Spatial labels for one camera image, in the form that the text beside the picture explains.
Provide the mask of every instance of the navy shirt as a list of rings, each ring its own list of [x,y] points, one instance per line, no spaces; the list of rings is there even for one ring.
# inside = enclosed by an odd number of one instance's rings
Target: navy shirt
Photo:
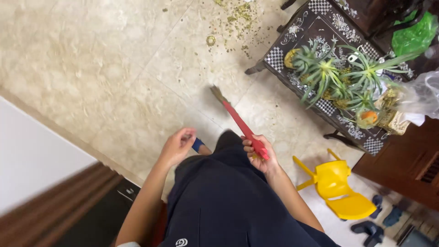
[[[186,159],[168,197],[161,247],[337,246],[296,221],[242,150]]]

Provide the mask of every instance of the red broom handle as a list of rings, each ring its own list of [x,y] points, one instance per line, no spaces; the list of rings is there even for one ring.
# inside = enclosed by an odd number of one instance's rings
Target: red broom handle
[[[262,144],[261,141],[258,141],[253,138],[252,130],[250,130],[250,128],[244,123],[242,118],[235,111],[235,109],[229,104],[229,102],[223,101],[223,105],[226,108],[226,110],[230,113],[230,115],[233,117],[233,120],[235,120],[236,124],[241,129],[242,133],[244,133],[245,137],[248,140],[252,141],[252,147],[255,149],[255,153],[259,157],[268,160],[270,157],[268,156],[267,149],[265,148],[264,144]]]

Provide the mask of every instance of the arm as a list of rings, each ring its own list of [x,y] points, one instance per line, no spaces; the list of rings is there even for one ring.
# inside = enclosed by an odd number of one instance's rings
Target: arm
[[[151,237],[150,234],[159,214],[166,176],[172,166],[185,158],[194,141],[193,128],[183,128],[168,138],[122,224],[116,246],[128,242],[142,244]]]
[[[277,162],[276,153],[273,150],[271,143],[263,135],[253,135],[256,140],[261,141],[268,151],[268,160],[261,160],[254,157],[254,149],[251,147],[252,142],[246,140],[244,136],[244,150],[247,152],[248,159],[254,167],[265,174],[268,184],[273,191],[279,196],[284,203],[291,216],[305,223],[321,232],[324,232],[322,225],[320,225],[316,216],[309,209],[308,205],[297,192],[291,179]]]

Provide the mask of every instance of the logo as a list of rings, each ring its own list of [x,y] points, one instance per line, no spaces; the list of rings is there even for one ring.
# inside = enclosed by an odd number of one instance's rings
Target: logo
[[[187,239],[185,238],[180,238],[179,240],[177,240],[177,242],[175,243],[176,247],[183,247],[187,245]]]

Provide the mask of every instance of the yellow plastic chair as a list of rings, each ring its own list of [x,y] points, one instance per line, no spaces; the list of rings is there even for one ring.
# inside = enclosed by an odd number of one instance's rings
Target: yellow plastic chair
[[[311,177],[310,180],[297,186],[297,190],[316,184],[317,193],[340,219],[357,220],[371,215],[377,209],[375,205],[363,195],[354,192],[348,185],[351,169],[346,160],[341,160],[330,149],[328,152],[336,161],[316,166],[316,172],[310,171],[296,156],[293,156],[294,162]]]

